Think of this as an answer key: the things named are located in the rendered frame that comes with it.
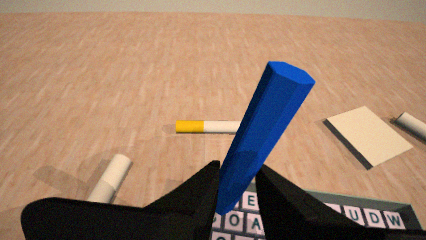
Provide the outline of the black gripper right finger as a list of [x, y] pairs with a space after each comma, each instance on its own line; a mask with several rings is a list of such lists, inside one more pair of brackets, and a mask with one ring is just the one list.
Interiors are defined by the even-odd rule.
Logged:
[[426, 240], [426, 230], [366, 228], [265, 164], [255, 183], [266, 240]]

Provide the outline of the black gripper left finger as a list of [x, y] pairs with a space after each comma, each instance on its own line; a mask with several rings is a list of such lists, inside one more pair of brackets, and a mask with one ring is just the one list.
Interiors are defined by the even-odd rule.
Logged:
[[220, 161], [151, 204], [120, 204], [49, 197], [21, 212], [26, 240], [209, 240], [218, 199]]

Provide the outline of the grey keyboard with white letter keys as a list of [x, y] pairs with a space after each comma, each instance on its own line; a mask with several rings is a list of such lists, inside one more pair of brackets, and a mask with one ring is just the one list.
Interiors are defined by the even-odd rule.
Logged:
[[[366, 228], [425, 231], [412, 202], [301, 189]], [[217, 213], [209, 240], [266, 240], [254, 181], [245, 190], [232, 211], [223, 216]]]

